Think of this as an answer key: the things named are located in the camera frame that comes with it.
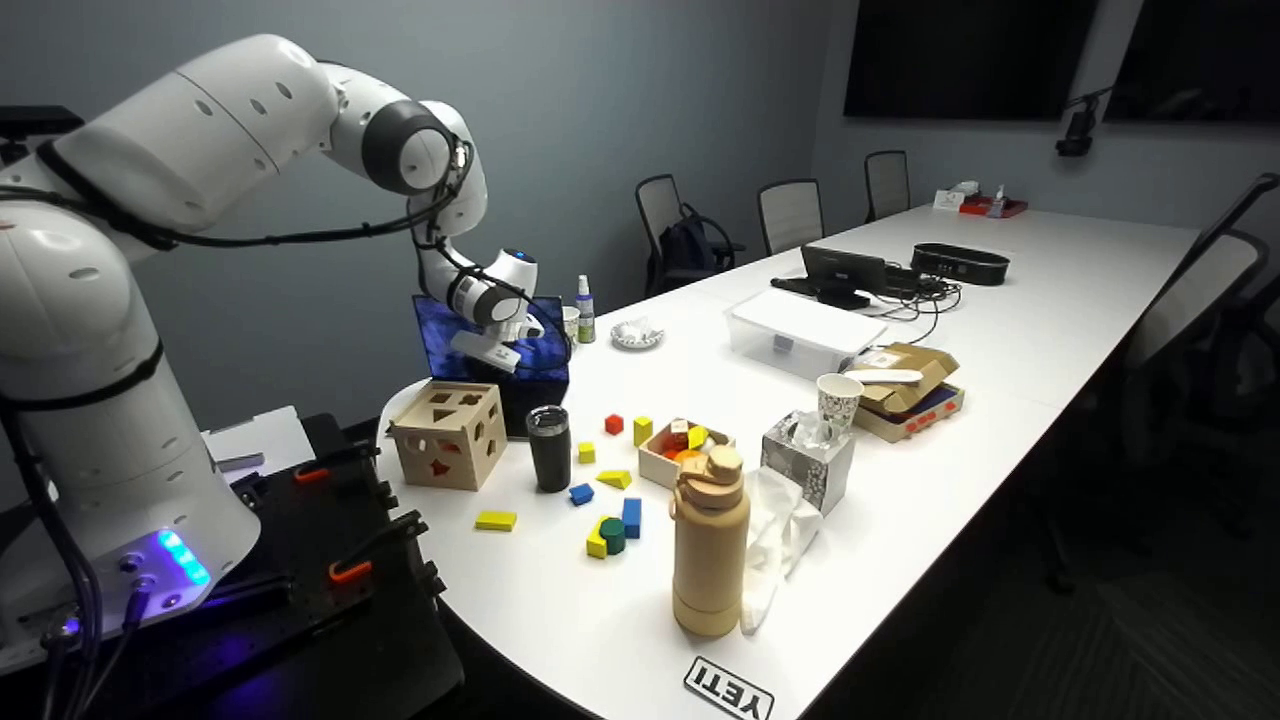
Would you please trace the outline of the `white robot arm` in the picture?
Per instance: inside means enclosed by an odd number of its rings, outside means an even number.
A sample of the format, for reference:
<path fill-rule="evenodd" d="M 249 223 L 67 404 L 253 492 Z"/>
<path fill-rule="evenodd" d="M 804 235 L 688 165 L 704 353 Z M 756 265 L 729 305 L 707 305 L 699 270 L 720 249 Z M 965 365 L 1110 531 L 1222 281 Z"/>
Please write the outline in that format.
<path fill-rule="evenodd" d="M 152 78 L 5 169 L 0 401 L 36 523 L 0 559 L 5 650 L 180 617 L 260 543 L 170 365 L 147 281 L 303 152 L 401 196 L 422 292 L 462 353 L 518 368 L 536 266 L 475 265 L 488 212 L 467 119 L 260 31 Z"/>

